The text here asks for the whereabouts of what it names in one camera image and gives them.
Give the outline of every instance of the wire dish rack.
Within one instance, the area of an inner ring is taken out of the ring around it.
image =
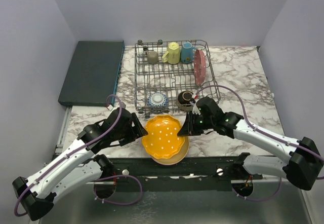
[[[194,47],[204,52],[206,57],[206,77],[205,82],[201,86],[195,83],[193,74],[193,62],[185,64],[179,62],[177,64],[169,64],[162,62],[162,56],[167,51],[169,43],[176,42],[180,49],[182,44],[190,42]],[[158,54],[158,63],[150,64],[147,62],[147,52],[154,50]],[[191,110],[192,107],[181,106],[178,103],[177,97],[182,91],[190,91],[195,93],[198,89],[217,85],[213,67],[211,64],[211,55],[208,44],[202,40],[188,41],[169,41],[144,43],[141,40],[135,44],[135,108],[139,114],[145,114],[149,118],[151,114],[160,113],[176,113],[179,111]],[[165,106],[149,106],[147,100],[151,94],[161,92],[167,96],[169,101]],[[212,87],[203,90],[199,97],[209,96],[214,98],[218,103],[220,101],[219,88]]]

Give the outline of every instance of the gray mug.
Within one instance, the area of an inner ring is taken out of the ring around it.
[[[156,51],[148,51],[147,52],[147,62],[149,63],[158,63],[158,55]]]

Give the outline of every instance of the cup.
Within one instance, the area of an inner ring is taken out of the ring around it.
[[[172,42],[169,43],[167,52],[162,56],[163,63],[177,64],[180,61],[180,46],[179,44]]]
[[[149,63],[158,63],[158,55],[156,51],[149,51],[147,53],[147,62]]]
[[[197,48],[193,47],[190,42],[186,42],[182,45],[180,58],[183,63],[191,63],[193,61],[193,50]]]

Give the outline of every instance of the marble countertop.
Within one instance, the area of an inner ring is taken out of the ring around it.
[[[235,90],[243,99],[251,122],[283,134],[282,126],[269,90],[257,49],[255,47],[209,47],[211,63],[219,85]],[[121,67],[121,78],[117,87],[117,96],[126,104],[131,113],[136,112],[134,106],[134,47],[126,47]],[[223,111],[234,111],[242,115],[241,105],[235,95],[220,89],[219,106]],[[109,116],[105,107],[73,106],[63,150],[76,139],[84,126],[102,120]],[[181,124],[185,113],[172,114]],[[138,114],[143,126],[147,119]],[[207,156],[237,156],[242,152],[255,155],[269,155],[268,152],[244,141],[218,135],[216,132],[208,135],[190,137],[188,157]],[[100,154],[108,157],[149,157],[141,139],[123,147],[103,149]]]

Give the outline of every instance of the blue mug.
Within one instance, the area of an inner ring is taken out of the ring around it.
[[[197,48],[193,47],[190,42],[182,44],[180,60],[183,63],[191,63],[193,61],[193,50],[195,49]]]

